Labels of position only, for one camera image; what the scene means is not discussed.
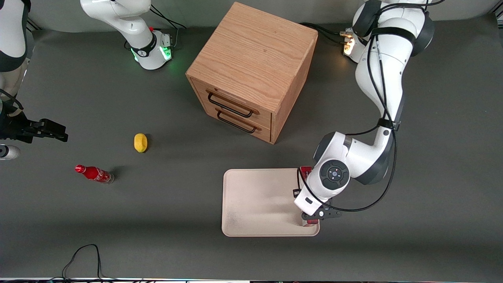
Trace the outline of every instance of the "bottle label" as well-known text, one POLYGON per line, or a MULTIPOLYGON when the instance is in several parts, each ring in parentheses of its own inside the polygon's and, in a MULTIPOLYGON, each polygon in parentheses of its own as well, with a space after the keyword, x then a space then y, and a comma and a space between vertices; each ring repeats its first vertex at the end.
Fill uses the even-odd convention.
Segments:
POLYGON ((100 183, 108 183, 110 181, 111 179, 110 173, 108 173, 107 171, 103 171, 100 168, 96 168, 96 170, 98 171, 98 175, 96 176, 96 178, 93 179, 93 181, 97 181, 100 183))

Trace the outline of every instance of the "gray tabletop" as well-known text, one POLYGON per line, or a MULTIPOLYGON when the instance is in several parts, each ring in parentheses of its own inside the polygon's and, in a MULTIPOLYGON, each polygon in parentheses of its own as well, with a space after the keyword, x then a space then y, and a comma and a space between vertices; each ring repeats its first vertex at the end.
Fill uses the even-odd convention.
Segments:
MULTIPOLYGON (((69 140, 7 142, 22 155, 0 163, 0 276, 58 276, 78 247, 95 243, 112 277, 502 281, 503 49, 494 16, 437 22, 403 77, 389 193, 370 210, 323 221, 312 238, 223 235, 222 176, 312 165, 326 133, 373 127, 378 111, 356 84, 356 65, 320 37, 270 145, 208 117, 193 93, 185 71, 211 33, 182 31, 173 61, 155 71, 134 62, 117 32, 39 35, 19 99, 29 118, 64 124, 69 140), (150 137, 145 154, 132 145, 139 132, 150 137), (87 181, 76 164, 117 180, 87 181)), ((337 204, 366 205, 384 186, 352 182, 337 204)), ((89 249, 68 275, 95 273, 89 249)))

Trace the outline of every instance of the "yellow sponge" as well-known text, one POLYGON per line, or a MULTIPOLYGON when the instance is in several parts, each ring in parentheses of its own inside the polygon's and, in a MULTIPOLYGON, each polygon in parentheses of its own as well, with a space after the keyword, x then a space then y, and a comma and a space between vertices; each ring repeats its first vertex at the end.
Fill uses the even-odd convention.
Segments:
POLYGON ((139 153, 145 152, 147 150, 147 136, 142 133, 137 133, 134 136, 134 149, 139 153))

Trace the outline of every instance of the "gray wall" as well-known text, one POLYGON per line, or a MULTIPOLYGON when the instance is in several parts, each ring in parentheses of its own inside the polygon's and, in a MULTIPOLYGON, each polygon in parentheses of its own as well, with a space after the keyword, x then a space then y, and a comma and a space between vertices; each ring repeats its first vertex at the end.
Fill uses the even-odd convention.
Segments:
MULTIPOLYGON (((186 26, 217 26, 234 0, 152 0, 163 14, 186 26)), ((348 23, 363 0, 240 0, 241 3, 294 22, 348 23)), ((433 20, 468 19, 486 14, 498 0, 447 0, 430 8, 433 20)), ((147 24, 167 27, 153 13, 147 24)), ((32 18, 44 29, 66 32, 107 31, 112 27, 89 18, 79 0, 32 0, 32 18)))

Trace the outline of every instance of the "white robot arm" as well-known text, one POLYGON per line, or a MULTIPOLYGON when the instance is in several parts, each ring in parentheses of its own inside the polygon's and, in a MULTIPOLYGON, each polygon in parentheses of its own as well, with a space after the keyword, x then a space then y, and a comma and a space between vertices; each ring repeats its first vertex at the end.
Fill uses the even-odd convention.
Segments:
MULTIPOLYGON (((28 66, 25 27, 30 5, 29 0, 0 0, 0 89, 14 96, 28 66)), ((5 94, 0 98, 9 100, 5 94)))
POLYGON ((150 0, 80 0, 80 5, 89 17, 117 29, 143 68, 158 69, 172 58, 170 36, 151 31, 139 17, 149 11, 150 0))
POLYGON ((434 33, 433 22, 423 9, 427 0, 390 2, 369 0, 363 4, 352 30, 346 33, 353 43, 345 48, 345 54, 353 60, 358 57, 358 86, 381 113, 374 128, 374 144, 367 145, 340 132, 329 133, 321 140, 314 154, 316 165, 295 199, 295 204, 310 216, 341 193, 351 178, 364 185, 373 184, 388 171, 402 108, 403 70, 411 55, 429 45, 434 33))
MULTIPOLYGON (((26 21, 30 0, 0 0, 0 139, 31 143, 33 137, 68 140, 66 127, 49 119, 28 120, 17 92, 25 75, 27 62, 26 21)), ((0 158, 11 159, 7 155, 0 158)))

